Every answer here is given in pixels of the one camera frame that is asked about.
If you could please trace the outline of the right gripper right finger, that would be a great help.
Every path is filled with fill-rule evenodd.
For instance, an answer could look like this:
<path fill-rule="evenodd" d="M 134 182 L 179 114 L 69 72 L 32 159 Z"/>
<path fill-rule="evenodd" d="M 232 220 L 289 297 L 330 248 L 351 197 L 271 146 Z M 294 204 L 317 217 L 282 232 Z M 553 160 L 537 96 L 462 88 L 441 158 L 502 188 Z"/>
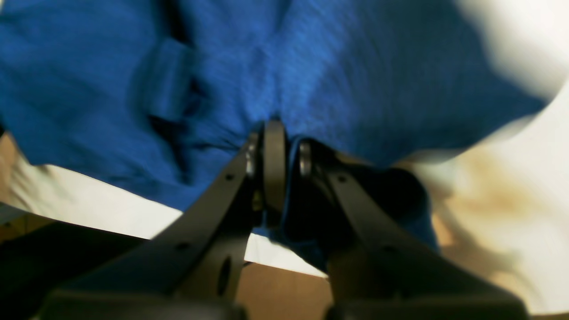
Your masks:
<path fill-rule="evenodd" d="M 315 195 L 314 233 L 335 304 L 328 320 L 528 320 L 520 298 L 435 253 L 397 223 L 427 204 L 409 172 L 341 162 L 297 147 L 298 186 Z"/>

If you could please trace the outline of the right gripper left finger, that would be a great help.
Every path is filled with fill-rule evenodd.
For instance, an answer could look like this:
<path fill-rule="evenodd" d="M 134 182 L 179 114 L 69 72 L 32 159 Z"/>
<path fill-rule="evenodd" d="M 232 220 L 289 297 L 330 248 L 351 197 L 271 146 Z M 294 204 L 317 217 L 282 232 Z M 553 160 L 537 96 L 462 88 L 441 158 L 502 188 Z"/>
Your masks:
<path fill-rule="evenodd" d="M 49 295 L 42 320 L 245 320 L 234 303 L 252 229 L 286 198 L 279 121 L 254 131 L 211 186 L 151 240 Z"/>

